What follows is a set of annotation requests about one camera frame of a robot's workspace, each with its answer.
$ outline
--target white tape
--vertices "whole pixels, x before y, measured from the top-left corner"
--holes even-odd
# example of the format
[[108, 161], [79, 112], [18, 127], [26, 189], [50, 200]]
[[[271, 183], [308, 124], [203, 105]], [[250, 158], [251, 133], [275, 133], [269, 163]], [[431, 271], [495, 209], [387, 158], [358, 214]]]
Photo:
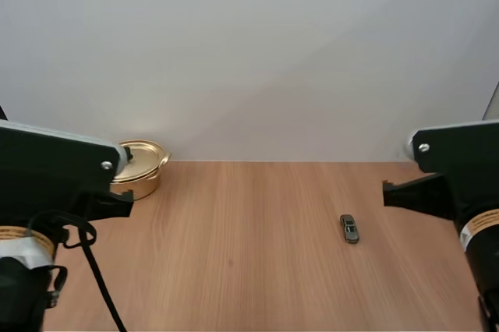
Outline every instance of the white tape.
[[33, 237], [0, 240], [0, 258], [6, 256], [20, 261], [29, 270], [54, 264], [47, 250]]

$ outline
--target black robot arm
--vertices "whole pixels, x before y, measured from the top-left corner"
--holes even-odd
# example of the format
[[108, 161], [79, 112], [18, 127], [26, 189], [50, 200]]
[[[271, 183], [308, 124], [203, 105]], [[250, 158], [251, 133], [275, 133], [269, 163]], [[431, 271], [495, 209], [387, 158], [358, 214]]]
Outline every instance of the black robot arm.
[[[0, 139], [0, 331], [41, 330], [44, 311], [57, 305], [68, 274], [54, 264], [59, 244], [82, 247], [125, 331], [90, 250], [97, 232], [89, 221], [130, 215], [133, 193], [109, 192], [129, 153], [105, 141], [7, 121], [0, 121]], [[68, 245], [66, 225], [78, 228], [78, 244]]]
[[430, 176], [383, 184], [385, 206], [454, 222], [479, 290], [483, 329], [499, 326], [499, 122], [421, 129], [409, 151]]

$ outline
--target black cable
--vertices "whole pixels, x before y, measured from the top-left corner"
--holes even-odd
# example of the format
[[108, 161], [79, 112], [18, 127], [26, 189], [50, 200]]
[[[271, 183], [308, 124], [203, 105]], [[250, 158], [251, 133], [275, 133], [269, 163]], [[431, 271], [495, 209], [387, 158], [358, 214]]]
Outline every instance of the black cable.
[[123, 325], [122, 320], [119, 317], [118, 310], [116, 310], [115, 304], [112, 301], [111, 295], [109, 294], [108, 288], [104, 283], [104, 278], [102, 277], [101, 271], [99, 270], [99, 266], [97, 265], [97, 261], [95, 260], [94, 254], [88, 245], [87, 233], [78, 228], [78, 236], [81, 241], [81, 248], [85, 253], [85, 257], [87, 258], [88, 264], [92, 270], [92, 274], [94, 274], [95, 281], [99, 286], [99, 290], [101, 291], [102, 298], [106, 302], [106, 306], [111, 313], [112, 319], [115, 321], [116, 326], [118, 327], [119, 332], [126, 332], [126, 328]]

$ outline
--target tin lid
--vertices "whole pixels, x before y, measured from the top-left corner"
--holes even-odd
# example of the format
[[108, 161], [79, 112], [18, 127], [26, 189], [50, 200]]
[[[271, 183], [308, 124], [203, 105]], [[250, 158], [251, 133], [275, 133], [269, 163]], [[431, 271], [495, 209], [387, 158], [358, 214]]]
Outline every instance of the tin lid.
[[113, 182], [130, 182], [156, 171], [160, 166], [168, 161], [169, 154], [152, 141], [130, 140], [119, 143], [122, 147], [129, 147], [133, 158], [117, 174]]

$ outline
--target can handle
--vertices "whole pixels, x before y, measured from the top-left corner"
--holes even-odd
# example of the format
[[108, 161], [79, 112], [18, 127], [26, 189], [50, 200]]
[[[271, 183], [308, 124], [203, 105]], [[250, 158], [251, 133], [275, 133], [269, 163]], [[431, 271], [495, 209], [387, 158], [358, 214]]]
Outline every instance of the can handle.
[[165, 164], [167, 164], [168, 162], [168, 159], [170, 159], [170, 156], [172, 155], [172, 153], [166, 153], [166, 155], [163, 157], [163, 159], [161, 159], [161, 162], [159, 162], [159, 167], [163, 167]]

